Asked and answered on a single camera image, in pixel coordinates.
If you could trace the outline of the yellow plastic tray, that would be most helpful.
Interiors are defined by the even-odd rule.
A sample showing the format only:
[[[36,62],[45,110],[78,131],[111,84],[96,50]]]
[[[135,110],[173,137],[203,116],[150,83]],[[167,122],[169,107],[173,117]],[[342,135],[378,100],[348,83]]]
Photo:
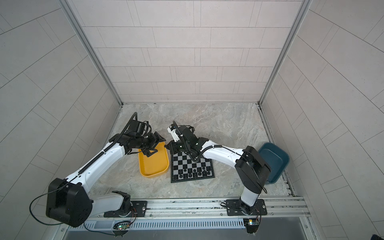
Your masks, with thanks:
[[[167,172],[170,166],[170,160],[165,142],[156,146],[157,152],[150,157],[139,153],[139,169],[140,174],[146,178],[154,178]]]

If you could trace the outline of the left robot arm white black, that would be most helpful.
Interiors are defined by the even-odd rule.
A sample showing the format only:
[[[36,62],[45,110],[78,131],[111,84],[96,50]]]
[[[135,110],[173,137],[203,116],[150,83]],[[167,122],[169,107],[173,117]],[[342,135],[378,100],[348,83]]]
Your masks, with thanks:
[[[123,156],[134,149],[150,157],[156,146],[165,142],[152,132],[147,121],[129,120],[123,131],[114,135],[104,148],[79,170],[64,179],[54,179],[48,187],[46,216],[71,227],[82,225],[90,216],[107,214],[126,217],[133,213],[131,196],[121,191],[89,197],[96,181]]]

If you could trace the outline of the black white chess board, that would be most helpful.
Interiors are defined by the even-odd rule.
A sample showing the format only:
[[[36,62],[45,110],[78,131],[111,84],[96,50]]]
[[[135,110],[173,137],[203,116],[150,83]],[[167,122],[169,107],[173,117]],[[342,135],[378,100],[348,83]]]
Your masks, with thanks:
[[[215,178],[212,160],[205,158],[195,163],[187,154],[177,153],[172,155],[171,166],[171,183]]]

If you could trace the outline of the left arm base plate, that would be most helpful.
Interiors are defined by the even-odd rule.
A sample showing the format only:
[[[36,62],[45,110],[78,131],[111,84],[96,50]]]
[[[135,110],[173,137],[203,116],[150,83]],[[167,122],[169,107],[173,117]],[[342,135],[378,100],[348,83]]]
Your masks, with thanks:
[[[123,203],[119,210],[105,212],[104,218],[141,218],[146,214],[147,205],[147,201],[131,201],[129,204]]]

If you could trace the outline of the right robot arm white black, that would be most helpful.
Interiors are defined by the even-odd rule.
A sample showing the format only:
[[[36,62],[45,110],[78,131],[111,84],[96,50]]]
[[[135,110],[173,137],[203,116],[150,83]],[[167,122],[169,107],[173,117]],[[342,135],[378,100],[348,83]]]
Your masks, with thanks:
[[[168,132],[173,140],[166,145],[172,155],[186,154],[187,166],[195,164],[204,168],[201,159],[215,160],[234,168],[244,185],[243,193],[238,201],[237,209],[245,215],[257,211],[257,199],[264,190],[271,167],[259,152],[247,146],[245,149],[235,149],[219,145],[207,138],[197,138],[194,127],[178,126],[173,122]]]

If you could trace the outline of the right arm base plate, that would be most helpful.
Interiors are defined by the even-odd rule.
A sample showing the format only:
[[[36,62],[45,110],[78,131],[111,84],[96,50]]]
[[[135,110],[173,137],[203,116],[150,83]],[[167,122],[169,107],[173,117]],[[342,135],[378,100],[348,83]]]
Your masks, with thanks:
[[[257,199],[252,207],[238,200],[226,200],[221,206],[227,210],[228,216],[266,216],[268,214],[265,201]]]

